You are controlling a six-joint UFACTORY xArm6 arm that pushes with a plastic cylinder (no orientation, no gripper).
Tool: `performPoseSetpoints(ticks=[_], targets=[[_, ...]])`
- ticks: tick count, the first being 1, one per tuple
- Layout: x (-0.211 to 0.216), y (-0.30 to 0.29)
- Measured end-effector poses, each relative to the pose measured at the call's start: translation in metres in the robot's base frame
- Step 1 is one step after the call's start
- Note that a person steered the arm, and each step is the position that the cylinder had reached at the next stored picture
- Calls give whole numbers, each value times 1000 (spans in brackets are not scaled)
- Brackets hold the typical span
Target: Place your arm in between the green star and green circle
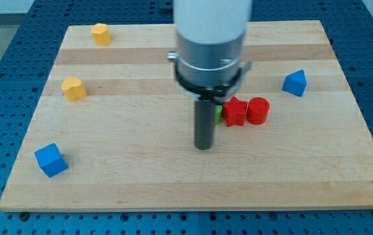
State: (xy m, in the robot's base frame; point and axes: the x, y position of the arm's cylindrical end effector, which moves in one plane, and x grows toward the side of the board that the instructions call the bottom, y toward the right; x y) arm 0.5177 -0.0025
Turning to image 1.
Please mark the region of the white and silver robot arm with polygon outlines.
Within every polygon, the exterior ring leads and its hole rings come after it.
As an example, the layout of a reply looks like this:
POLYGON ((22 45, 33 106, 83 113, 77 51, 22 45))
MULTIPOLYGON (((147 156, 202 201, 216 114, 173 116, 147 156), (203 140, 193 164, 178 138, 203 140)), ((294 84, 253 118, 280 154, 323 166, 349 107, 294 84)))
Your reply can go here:
POLYGON ((252 0, 174 0, 175 80, 191 99, 223 103, 249 68, 239 64, 252 0))

